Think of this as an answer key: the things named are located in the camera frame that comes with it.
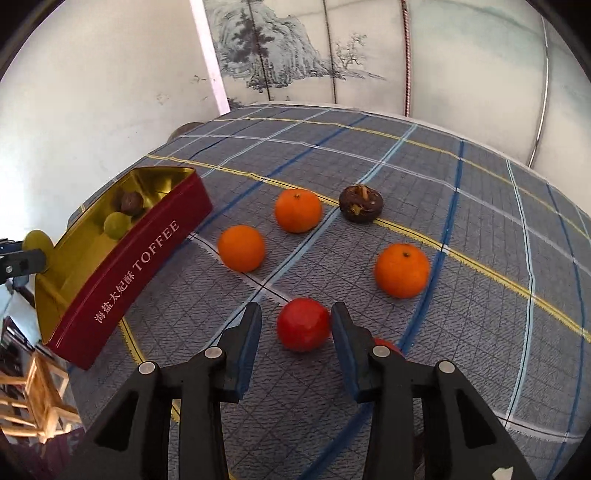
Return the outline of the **wooden chair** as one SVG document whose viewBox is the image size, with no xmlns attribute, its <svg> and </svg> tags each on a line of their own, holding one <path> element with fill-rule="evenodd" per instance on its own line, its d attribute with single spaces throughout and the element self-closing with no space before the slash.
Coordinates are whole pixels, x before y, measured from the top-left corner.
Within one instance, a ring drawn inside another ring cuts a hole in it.
<svg viewBox="0 0 591 480">
<path fill-rule="evenodd" d="M 14 438 L 48 440 L 81 426 L 76 407 L 64 400 L 69 385 L 65 369 L 39 351 L 24 376 L 1 374 L 1 386 L 20 387 L 23 399 L 1 394 L 1 431 Z"/>
</svg>

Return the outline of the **landscape painted folding screen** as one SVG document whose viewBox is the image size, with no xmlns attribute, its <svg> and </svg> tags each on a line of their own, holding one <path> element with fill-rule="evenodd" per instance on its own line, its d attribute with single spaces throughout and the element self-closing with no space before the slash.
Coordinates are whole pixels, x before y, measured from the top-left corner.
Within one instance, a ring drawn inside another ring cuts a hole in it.
<svg viewBox="0 0 591 480">
<path fill-rule="evenodd" d="M 527 1 L 207 1 L 235 103 L 410 116 L 546 175 L 590 166 L 590 81 Z"/>
</svg>

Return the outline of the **orange tangerine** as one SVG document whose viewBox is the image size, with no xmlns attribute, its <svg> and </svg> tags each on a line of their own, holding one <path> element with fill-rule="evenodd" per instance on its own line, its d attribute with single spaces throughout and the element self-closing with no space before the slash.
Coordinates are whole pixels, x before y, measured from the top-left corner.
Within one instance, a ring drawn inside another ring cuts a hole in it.
<svg viewBox="0 0 591 480">
<path fill-rule="evenodd" d="M 249 225 L 224 230 L 219 236 L 217 249 L 222 263 L 239 273 L 256 270 L 266 257 L 263 235 Z"/>
<path fill-rule="evenodd" d="M 274 204 L 277 224 L 288 233 L 300 234 L 314 229 L 322 220 L 322 202 L 307 189 L 287 189 Z"/>
<path fill-rule="evenodd" d="M 379 255 L 374 278 L 384 293 L 397 299 L 410 299 L 425 290 L 430 272 L 430 261 L 421 249 L 411 244 L 394 243 Z"/>
</svg>

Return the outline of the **gold and red toffee tin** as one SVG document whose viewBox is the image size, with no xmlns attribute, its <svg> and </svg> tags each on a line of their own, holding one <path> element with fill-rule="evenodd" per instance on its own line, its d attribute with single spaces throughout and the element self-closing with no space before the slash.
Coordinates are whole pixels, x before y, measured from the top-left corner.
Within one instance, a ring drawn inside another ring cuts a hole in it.
<svg viewBox="0 0 591 480">
<path fill-rule="evenodd" d="M 121 238 L 104 229 L 126 194 L 143 199 Z M 211 213 L 204 182 L 192 168 L 134 168 L 104 190 L 55 245 L 35 277 L 42 343 L 87 370 L 161 265 Z"/>
</svg>

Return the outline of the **green fruit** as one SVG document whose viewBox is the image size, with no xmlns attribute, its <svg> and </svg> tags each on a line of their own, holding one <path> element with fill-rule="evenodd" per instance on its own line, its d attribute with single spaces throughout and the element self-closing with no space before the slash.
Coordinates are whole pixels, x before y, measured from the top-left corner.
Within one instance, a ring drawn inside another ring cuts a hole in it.
<svg viewBox="0 0 591 480">
<path fill-rule="evenodd" d="M 122 212 L 110 213 L 103 222 L 104 234 L 115 241 L 120 240 L 129 230 L 131 219 Z"/>
<path fill-rule="evenodd" d="M 49 260 L 53 253 L 54 245 L 51 238 L 44 231 L 32 230 L 25 236 L 22 243 L 22 250 L 40 250 L 44 254 L 45 259 Z"/>
</svg>

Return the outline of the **grey round cushion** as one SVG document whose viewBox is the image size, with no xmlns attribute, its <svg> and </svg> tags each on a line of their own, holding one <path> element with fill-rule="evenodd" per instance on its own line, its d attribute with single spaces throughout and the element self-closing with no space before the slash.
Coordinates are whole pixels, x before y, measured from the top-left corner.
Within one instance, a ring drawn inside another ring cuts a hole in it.
<svg viewBox="0 0 591 480">
<path fill-rule="evenodd" d="M 197 128 L 198 126 L 201 126 L 202 123 L 201 122 L 188 122 L 185 123 L 179 127 L 177 127 L 168 137 L 167 141 L 168 142 L 172 142 L 174 139 L 186 134 L 187 132 L 190 132 L 191 130 Z"/>
</svg>

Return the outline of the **grey plaid tablecloth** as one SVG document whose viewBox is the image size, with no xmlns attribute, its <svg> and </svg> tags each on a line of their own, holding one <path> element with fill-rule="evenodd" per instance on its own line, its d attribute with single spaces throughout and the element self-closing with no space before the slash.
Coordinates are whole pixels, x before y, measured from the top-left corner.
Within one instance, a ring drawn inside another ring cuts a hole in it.
<svg viewBox="0 0 591 480">
<path fill-rule="evenodd" d="M 453 361 L 506 427 L 540 479 L 554 477 L 590 426 L 590 216 L 509 159 L 410 120 L 328 107 L 245 107 L 148 153 L 141 166 L 197 171 L 213 205 L 127 310 L 94 365 L 73 370 L 73 395 L 93 422 L 136 365 L 190 359 L 238 323 L 249 302 L 263 329 L 245 398 L 221 408 L 237 478 L 296 479 L 339 436 L 326 479 L 358 479 L 369 431 L 335 347 L 283 348 L 281 307 L 311 298 L 346 303 L 353 320 L 408 359 Z M 339 210 L 349 185 L 385 204 L 353 223 Z M 284 231 L 274 204 L 287 189 L 322 202 L 308 232 Z M 266 257 L 249 273 L 218 254 L 221 233 L 249 225 Z M 425 290 L 397 299 L 374 278 L 391 244 L 421 249 Z"/>
</svg>

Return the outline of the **brown mangosteen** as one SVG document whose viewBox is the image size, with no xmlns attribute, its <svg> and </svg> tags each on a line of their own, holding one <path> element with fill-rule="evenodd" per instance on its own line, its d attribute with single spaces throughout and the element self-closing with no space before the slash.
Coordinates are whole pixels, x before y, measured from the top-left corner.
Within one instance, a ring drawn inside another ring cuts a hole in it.
<svg viewBox="0 0 591 480">
<path fill-rule="evenodd" d="M 339 195 L 339 210 L 353 223 L 370 223 L 380 217 L 384 198 L 366 184 L 349 185 Z"/>
</svg>

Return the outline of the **red fruit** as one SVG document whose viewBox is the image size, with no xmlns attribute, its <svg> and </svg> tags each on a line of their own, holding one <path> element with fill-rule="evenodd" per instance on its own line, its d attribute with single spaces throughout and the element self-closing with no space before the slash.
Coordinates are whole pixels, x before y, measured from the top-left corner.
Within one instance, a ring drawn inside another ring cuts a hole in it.
<svg viewBox="0 0 591 480">
<path fill-rule="evenodd" d="M 321 303 L 310 298 L 295 298 L 280 310 L 276 333 L 287 350 L 311 352 L 331 336 L 331 315 Z"/>
</svg>

